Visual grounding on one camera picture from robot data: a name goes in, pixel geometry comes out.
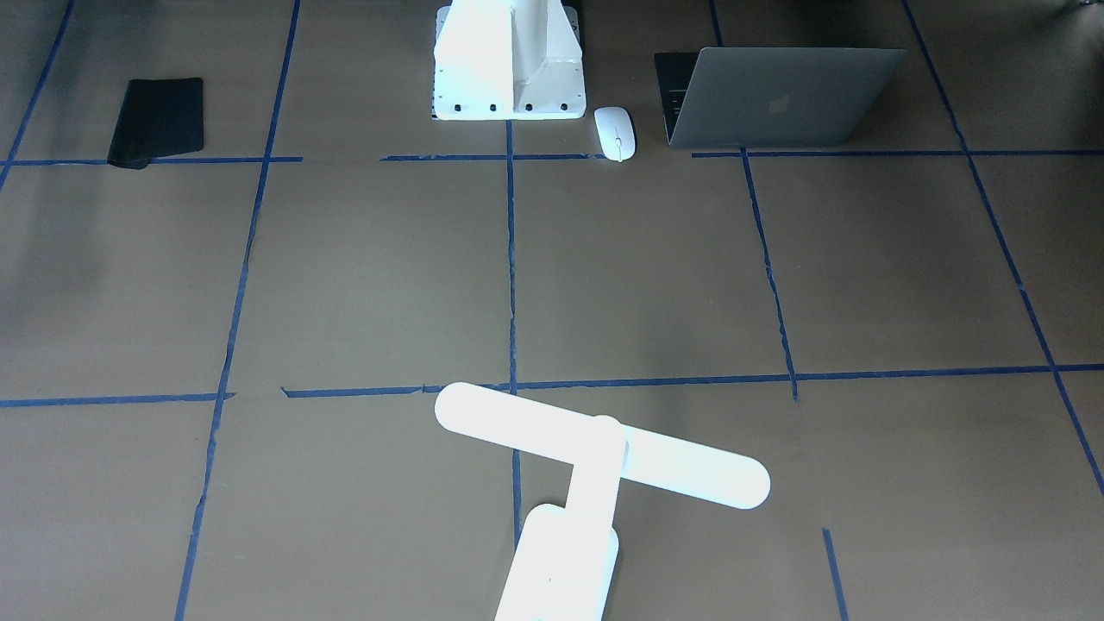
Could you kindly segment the white computer mouse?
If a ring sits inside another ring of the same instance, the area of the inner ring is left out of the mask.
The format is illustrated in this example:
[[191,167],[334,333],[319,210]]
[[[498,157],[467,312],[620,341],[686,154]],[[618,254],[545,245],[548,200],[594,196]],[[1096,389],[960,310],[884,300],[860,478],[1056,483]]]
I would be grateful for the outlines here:
[[635,156],[637,136],[630,112],[618,106],[599,107],[593,118],[605,159],[624,162]]

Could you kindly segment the grey laptop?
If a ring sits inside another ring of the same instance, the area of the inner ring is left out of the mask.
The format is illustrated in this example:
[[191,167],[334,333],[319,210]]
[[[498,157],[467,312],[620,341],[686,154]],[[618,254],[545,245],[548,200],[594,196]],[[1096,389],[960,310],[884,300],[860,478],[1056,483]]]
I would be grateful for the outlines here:
[[701,48],[655,53],[670,147],[843,144],[894,78],[904,48]]

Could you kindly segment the black mouse pad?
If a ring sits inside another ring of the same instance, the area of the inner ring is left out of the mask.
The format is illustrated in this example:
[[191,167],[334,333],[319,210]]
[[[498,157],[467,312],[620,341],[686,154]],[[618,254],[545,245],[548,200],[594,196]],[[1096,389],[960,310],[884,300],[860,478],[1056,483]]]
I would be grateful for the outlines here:
[[131,78],[123,94],[106,161],[141,170],[153,159],[201,152],[204,78]]

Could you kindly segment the white desk lamp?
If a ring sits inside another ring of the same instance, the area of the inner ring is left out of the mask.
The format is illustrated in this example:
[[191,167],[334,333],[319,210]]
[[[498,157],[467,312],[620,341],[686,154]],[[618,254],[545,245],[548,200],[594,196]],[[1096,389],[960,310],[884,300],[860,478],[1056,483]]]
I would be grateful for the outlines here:
[[619,539],[612,522],[623,480],[754,511],[769,496],[761,462],[724,449],[627,427],[615,417],[546,406],[477,385],[445,386],[442,428],[567,464],[564,505],[540,504],[522,524],[498,620],[599,620]]

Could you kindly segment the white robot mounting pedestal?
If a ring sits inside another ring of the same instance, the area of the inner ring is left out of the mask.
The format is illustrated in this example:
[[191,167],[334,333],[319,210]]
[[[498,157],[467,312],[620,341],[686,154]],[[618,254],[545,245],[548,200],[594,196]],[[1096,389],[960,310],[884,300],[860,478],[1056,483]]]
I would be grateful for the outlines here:
[[436,12],[431,115],[551,122],[587,110],[576,1],[453,1]]

